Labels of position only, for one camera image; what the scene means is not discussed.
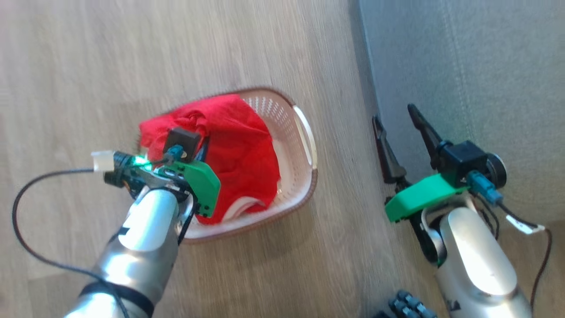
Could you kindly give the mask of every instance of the red cloth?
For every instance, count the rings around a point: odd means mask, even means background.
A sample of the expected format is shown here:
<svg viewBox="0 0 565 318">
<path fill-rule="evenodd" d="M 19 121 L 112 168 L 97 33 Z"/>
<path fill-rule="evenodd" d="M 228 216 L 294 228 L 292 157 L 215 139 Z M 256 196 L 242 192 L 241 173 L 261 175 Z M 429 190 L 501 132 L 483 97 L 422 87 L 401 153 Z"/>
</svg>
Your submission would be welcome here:
<svg viewBox="0 0 565 318">
<path fill-rule="evenodd" d="M 168 132 L 178 126 L 210 137 L 206 163 L 221 182 L 214 215 L 197 216 L 201 223 L 221 222 L 230 205 L 242 196 L 264 204 L 247 212 L 260 212 L 271 204 L 280 179 L 272 138 L 263 120 L 238 95 L 192 102 L 140 123 L 140 144 L 149 149 L 149 160 L 163 157 Z"/>
</svg>

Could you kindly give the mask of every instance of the green led light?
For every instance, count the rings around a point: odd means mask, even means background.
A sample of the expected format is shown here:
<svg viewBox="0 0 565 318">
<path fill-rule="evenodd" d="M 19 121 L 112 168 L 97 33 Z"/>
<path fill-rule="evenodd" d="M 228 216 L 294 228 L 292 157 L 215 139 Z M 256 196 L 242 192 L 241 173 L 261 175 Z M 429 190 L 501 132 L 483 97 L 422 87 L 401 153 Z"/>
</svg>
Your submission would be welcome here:
<svg viewBox="0 0 565 318">
<path fill-rule="evenodd" d="M 142 156 L 136 156 L 133 159 L 134 166 L 140 166 L 142 169 L 152 171 L 153 167 L 149 164 L 149 160 Z"/>
</svg>

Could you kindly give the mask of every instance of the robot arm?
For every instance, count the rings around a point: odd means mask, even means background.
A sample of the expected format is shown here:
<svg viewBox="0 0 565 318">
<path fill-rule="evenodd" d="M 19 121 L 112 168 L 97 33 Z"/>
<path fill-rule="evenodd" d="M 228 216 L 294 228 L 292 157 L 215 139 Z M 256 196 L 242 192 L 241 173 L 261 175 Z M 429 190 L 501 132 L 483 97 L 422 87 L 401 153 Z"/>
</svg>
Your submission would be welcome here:
<svg viewBox="0 0 565 318">
<path fill-rule="evenodd" d="M 112 284 L 131 318 L 152 317 L 177 258 L 180 224 L 191 217 L 189 211 L 179 210 L 171 191 L 148 190 L 130 207 L 124 224 L 106 245 L 93 271 Z M 92 281 L 65 318 L 122 316 L 111 291 Z"/>
<path fill-rule="evenodd" d="M 442 140 L 416 106 L 409 105 L 408 112 L 439 174 L 410 184 L 375 116 L 373 129 L 384 181 L 396 184 L 397 194 L 386 200 L 389 220 L 410 221 L 424 256 L 438 267 L 436 280 L 451 318 L 531 318 L 532 309 L 516 272 L 468 192 L 475 190 L 473 182 L 484 181 L 491 188 L 481 194 L 492 203 L 500 200 L 492 190 L 506 183 L 504 164 L 470 141 L 454 145 Z M 429 225 L 427 216 L 436 210 L 448 212 Z"/>
<path fill-rule="evenodd" d="M 95 163 L 110 166 L 104 181 L 125 187 L 135 202 L 93 268 L 104 281 L 88 283 L 65 318 L 123 317 L 116 294 L 129 317 L 152 317 L 192 217 L 211 217 L 218 199 L 220 181 L 200 161 L 206 147 L 195 153 L 199 138 L 172 130 L 167 139 L 170 148 L 159 162 L 164 165 L 155 169 L 145 158 L 121 152 L 95 157 Z"/>
</svg>

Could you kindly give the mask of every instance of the blue connector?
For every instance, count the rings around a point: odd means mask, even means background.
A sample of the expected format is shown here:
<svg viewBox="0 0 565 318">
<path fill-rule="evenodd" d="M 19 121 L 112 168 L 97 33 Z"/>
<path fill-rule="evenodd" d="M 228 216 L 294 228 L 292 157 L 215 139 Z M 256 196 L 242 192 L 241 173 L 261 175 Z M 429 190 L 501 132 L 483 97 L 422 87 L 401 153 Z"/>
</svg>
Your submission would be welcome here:
<svg viewBox="0 0 565 318">
<path fill-rule="evenodd" d="M 482 195 L 492 205 L 497 205 L 503 198 L 502 194 L 496 190 L 494 184 L 477 170 L 467 174 L 467 185 L 471 187 L 472 191 Z"/>
<path fill-rule="evenodd" d="M 180 160 L 182 157 L 183 149 L 180 145 L 174 145 L 167 150 L 167 154 L 173 158 L 174 161 Z"/>
</svg>

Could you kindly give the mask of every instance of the basket handle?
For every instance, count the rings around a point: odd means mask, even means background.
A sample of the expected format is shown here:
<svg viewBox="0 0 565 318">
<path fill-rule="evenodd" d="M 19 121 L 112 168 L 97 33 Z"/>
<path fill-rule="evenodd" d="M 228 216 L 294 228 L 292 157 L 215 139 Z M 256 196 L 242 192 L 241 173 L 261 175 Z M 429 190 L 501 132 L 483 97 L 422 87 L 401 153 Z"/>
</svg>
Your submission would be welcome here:
<svg viewBox="0 0 565 318">
<path fill-rule="evenodd" d="M 306 153 L 306 158 L 308 163 L 312 166 L 312 169 L 318 168 L 318 153 L 316 152 L 316 142 L 314 141 L 314 134 L 312 134 L 312 129 L 304 113 L 294 105 L 294 121 L 298 127 L 298 134 L 302 140 L 302 145 L 304 146 L 304 152 Z"/>
</svg>

